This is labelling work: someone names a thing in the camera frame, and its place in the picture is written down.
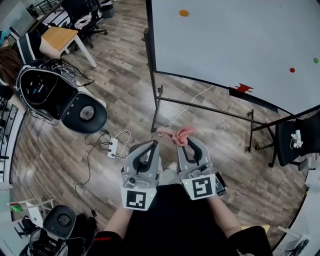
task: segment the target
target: shoe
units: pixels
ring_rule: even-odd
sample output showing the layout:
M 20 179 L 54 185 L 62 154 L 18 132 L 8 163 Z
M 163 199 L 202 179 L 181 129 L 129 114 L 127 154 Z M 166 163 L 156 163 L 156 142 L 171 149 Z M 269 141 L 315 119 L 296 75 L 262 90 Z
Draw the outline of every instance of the shoe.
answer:
M 168 165 L 167 168 L 168 168 L 168 169 L 171 169 L 171 170 L 177 171 L 177 170 L 178 170 L 178 164 L 177 164 L 177 162 L 171 162 L 171 163 Z

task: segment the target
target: white cable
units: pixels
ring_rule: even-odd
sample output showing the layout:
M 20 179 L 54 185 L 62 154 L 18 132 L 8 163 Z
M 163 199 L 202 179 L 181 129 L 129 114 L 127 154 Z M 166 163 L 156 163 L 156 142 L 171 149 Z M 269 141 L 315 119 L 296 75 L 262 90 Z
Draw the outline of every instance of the white cable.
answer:
M 122 159 L 122 154 L 123 154 L 126 146 L 128 145 L 130 139 L 131 139 L 131 132 L 130 132 L 129 130 L 123 130 L 123 131 L 119 132 L 116 136 L 114 136 L 114 138 L 116 138 L 116 137 L 118 137 L 120 134 L 122 134 L 122 133 L 124 133 L 124 132 L 128 132 L 128 133 L 129 133 L 129 138 L 128 138 L 126 144 L 124 145 L 124 147 L 123 147 L 123 149 L 122 149 L 122 151 L 121 151 L 121 154 L 120 154 L 121 159 Z
M 67 240 L 71 240 L 71 239 L 83 239 L 83 243 L 86 242 L 86 239 L 83 237 L 72 237 L 72 238 L 68 238 Z
M 209 88 L 205 89 L 203 92 L 201 92 L 201 93 L 197 94 L 196 96 L 194 96 L 193 99 L 190 101 L 190 103 L 192 103 L 198 96 L 200 96 L 200 95 L 203 94 L 204 92 L 210 90 L 212 87 L 214 87 L 214 85 L 211 85 Z M 174 121 L 173 121 L 171 124 L 170 124 L 170 123 L 166 123 L 166 124 L 165 124 L 164 126 L 162 126 L 162 127 L 168 126 L 169 129 L 171 129 L 171 127 L 172 127 L 172 126 L 175 124 L 175 122 L 177 121 L 178 117 L 180 117 L 180 115 L 181 115 L 182 113 L 186 112 L 189 107 L 190 107 L 190 106 L 187 106 L 187 107 L 185 108 L 185 110 L 183 110 L 182 112 L 180 112 L 180 114 L 178 114 L 178 115 L 176 116 L 176 118 L 174 119 Z M 157 132 L 154 132 L 154 133 L 151 134 L 151 136 L 150 136 L 150 138 L 149 138 L 149 141 L 151 140 L 151 138 L 153 137 L 153 135 L 155 135 L 156 133 L 157 133 Z

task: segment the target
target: whiteboard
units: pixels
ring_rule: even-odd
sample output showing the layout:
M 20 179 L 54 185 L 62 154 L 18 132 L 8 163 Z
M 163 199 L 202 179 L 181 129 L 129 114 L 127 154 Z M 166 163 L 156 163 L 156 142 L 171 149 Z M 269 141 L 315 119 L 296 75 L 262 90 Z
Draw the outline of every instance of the whiteboard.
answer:
M 247 94 L 293 114 L 319 105 L 316 0 L 147 1 L 156 72 L 235 89 L 244 84 L 253 88 Z

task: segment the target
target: wooden floor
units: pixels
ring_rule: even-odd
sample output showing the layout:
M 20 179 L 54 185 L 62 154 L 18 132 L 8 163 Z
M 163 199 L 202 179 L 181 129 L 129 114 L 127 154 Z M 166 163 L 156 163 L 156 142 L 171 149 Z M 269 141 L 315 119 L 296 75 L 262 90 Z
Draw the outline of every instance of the wooden floor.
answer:
M 105 128 L 115 136 L 124 129 L 131 131 L 129 146 L 147 141 L 154 115 L 150 75 L 146 66 L 146 50 L 141 41 L 147 27 L 144 0 L 119 0 L 116 15 L 103 20 L 99 26 L 108 35 L 93 37 L 93 49 L 88 49 L 98 64 L 93 69 L 81 51 L 72 52 L 66 59 L 95 79 L 87 89 L 107 104 L 109 119 Z M 192 80 L 156 75 L 157 86 L 164 86 L 164 97 L 190 101 L 208 88 L 208 84 Z M 195 100 L 197 104 L 218 108 L 238 115 L 255 110 L 255 118 L 269 122 L 281 117 L 249 102 L 232 98 L 225 89 L 214 87 Z M 157 126 L 172 122 L 185 107 L 161 102 Z M 249 142 L 250 123 L 219 113 L 189 108 L 174 125 L 197 128 L 194 136 L 204 142 L 210 152 L 213 166 L 228 185 L 223 201 L 238 217 L 243 226 L 270 225 L 267 233 L 271 245 L 282 235 L 276 227 L 287 227 L 295 215 L 304 195 L 305 173 L 295 166 L 268 168 L 272 149 L 245 152 Z M 90 137 L 94 142 L 99 135 Z M 119 137 L 118 154 L 128 139 Z M 177 160 L 175 146 L 166 137 L 155 138 L 160 143 L 163 167 Z M 21 129 L 12 166 L 12 183 L 17 200 L 44 195 L 54 197 L 58 203 L 71 206 L 78 213 L 90 215 L 89 209 L 74 193 L 75 183 L 88 178 L 87 154 L 91 146 L 85 136 L 51 126 L 30 116 Z M 253 144 L 268 143 L 266 131 L 254 134 Z M 108 222 L 120 203 L 122 184 L 120 169 L 123 161 L 107 157 L 105 151 L 94 149 L 90 155 L 91 179 L 78 187 L 79 193 L 97 211 L 100 228 Z

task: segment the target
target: office chair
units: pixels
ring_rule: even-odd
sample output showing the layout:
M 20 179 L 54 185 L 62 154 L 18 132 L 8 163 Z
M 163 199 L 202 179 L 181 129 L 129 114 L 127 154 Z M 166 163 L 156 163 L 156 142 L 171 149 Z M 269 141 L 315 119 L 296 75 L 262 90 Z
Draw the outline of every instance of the office chair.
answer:
M 98 9 L 91 11 L 91 7 L 88 5 L 86 0 L 64 0 L 62 2 L 62 7 L 68 13 L 70 18 L 70 24 L 67 28 L 78 31 L 78 36 L 81 40 L 89 38 L 90 47 L 93 48 L 94 45 L 91 40 L 91 35 L 97 33 L 108 34 L 106 29 L 98 29 L 99 26 L 97 22 L 99 21 Z M 82 29 L 77 29 L 75 24 L 79 19 L 91 13 L 92 19 L 89 24 L 82 27 Z
M 306 161 L 296 162 L 295 159 L 298 156 L 303 157 L 306 154 L 320 152 L 320 111 L 306 119 L 296 119 L 277 124 L 275 126 L 275 134 L 270 127 L 267 129 L 273 143 L 265 146 L 257 145 L 255 150 L 259 151 L 274 147 L 272 162 L 268 165 L 270 168 L 274 167 L 276 156 L 278 156 L 281 166 L 292 164 L 298 166 L 299 171 L 301 171 Z M 295 134 L 296 130 L 300 130 L 303 144 L 301 148 L 291 149 L 291 134 Z

